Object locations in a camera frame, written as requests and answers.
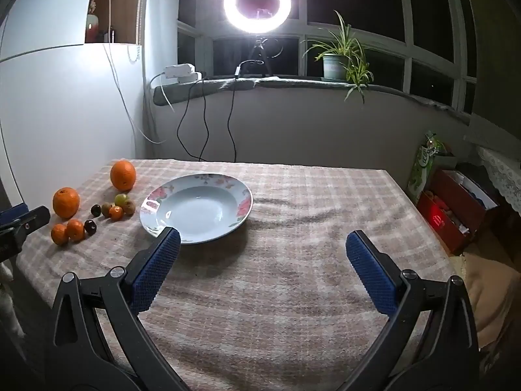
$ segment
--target floral plate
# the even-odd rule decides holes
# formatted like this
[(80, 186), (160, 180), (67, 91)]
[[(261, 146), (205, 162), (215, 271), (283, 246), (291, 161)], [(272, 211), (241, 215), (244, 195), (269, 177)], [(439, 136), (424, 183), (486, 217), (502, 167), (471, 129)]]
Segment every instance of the floral plate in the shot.
[(171, 226), (179, 231), (182, 244), (198, 244), (238, 228), (252, 205), (252, 192), (243, 182), (220, 173), (199, 173), (155, 189), (143, 201), (139, 217), (154, 237)]

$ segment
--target plaid tablecloth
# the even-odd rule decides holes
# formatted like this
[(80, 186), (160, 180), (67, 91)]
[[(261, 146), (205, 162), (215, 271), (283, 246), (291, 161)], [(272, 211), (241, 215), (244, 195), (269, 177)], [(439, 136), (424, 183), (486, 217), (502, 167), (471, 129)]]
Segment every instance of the plaid tablecloth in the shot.
[[(336, 389), (387, 320), (347, 260), (345, 239), (355, 229), (400, 268), (443, 281), (454, 274), (428, 225), (385, 171), (133, 163), (137, 182), (129, 195), (138, 203), (164, 182), (196, 172), (239, 178), (254, 196), (251, 215), (235, 232), (182, 248), (152, 307), (140, 314), (158, 349), (194, 390)], [(86, 220), (93, 204), (112, 201), (109, 170), (79, 189), (76, 217)], [(49, 305), (67, 271), (104, 275), (152, 242), (136, 213), (120, 222), (100, 219), (94, 236), (60, 249), (49, 236), (56, 222), (53, 215), (33, 233), (17, 261)], [(125, 363), (105, 317), (101, 323)]]

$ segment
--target orange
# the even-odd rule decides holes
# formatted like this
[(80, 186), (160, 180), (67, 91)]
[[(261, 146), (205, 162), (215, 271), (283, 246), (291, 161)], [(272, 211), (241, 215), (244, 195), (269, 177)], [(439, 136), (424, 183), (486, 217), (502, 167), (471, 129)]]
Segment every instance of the orange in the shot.
[(123, 217), (123, 213), (123, 209), (119, 206), (112, 206), (108, 211), (108, 215), (112, 220), (121, 219)]
[(56, 224), (50, 231), (50, 237), (56, 245), (64, 245), (69, 241), (66, 232), (67, 227), (64, 224)]
[(76, 190), (66, 186), (54, 193), (53, 209), (62, 219), (68, 219), (74, 216), (77, 209), (80, 208), (80, 196)]
[(110, 181), (119, 191), (129, 191), (135, 183), (135, 168), (128, 160), (115, 162), (110, 170)]
[(85, 238), (85, 229), (81, 220), (69, 220), (66, 232), (72, 241), (78, 242)]

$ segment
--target ring light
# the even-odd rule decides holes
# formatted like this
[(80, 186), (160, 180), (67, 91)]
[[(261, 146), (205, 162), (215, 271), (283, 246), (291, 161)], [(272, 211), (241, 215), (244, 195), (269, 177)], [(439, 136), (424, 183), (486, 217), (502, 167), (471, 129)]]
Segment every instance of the ring light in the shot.
[(291, 11), (291, 0), (279, 0), (279, 11), (269, 19), (249, 19), (237, 8), (237, 0), (225, 0), (225, 14), (230, 23), (252, 34), (262, 34), (279, 27), (288, 18)]

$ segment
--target snack package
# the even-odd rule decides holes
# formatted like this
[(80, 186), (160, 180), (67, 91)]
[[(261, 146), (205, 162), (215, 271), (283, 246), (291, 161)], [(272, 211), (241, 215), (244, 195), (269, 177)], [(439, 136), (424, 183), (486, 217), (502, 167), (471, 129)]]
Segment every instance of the snack package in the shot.
[(425, 134), (425, 143), (420, 145), (416, 153), (413, 169), (405, 190), (405, 193), (415, 205), (418, 203), (420, 194), (427, 184), (429, 173), (433, 168), (434, 158), (437, 155), (452, 156), (446, 146), (436, 138), (436, 134), (428, 131)]

